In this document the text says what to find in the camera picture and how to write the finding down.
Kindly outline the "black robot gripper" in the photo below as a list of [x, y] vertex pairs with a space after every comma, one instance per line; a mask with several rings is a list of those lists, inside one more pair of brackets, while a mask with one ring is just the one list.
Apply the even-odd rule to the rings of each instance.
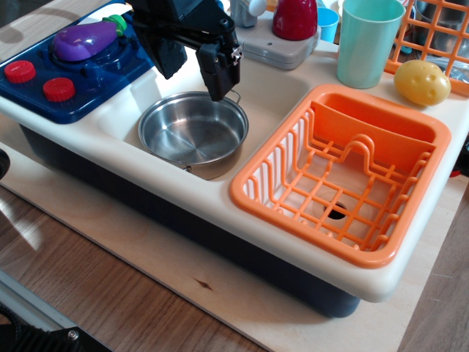
[[131, 1], [133, 25], [154, 66], [169, 80], [196, 51], [213, 101], [240, 82], [240, 45], [235, 22], [216, 1]]

